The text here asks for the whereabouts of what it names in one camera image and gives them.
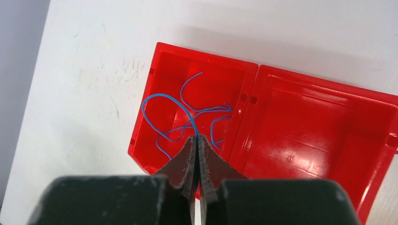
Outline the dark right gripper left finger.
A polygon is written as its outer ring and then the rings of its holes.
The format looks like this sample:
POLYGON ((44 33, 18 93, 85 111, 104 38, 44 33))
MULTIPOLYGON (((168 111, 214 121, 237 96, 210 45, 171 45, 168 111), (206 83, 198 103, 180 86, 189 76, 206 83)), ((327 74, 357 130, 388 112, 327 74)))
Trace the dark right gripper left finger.
POLYGON ((152 175, 64 176, 47 186, 30 225, 192 225, 197 139, 152 175))

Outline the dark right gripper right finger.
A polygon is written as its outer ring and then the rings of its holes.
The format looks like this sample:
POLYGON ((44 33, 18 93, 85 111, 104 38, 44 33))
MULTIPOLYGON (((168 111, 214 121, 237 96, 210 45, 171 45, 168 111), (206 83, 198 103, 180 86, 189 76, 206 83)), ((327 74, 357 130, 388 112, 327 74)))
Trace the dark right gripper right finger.
POLYGON ((204 225, 358 225, 344 189, 324 179, 250 179, 198 136, 204 225))

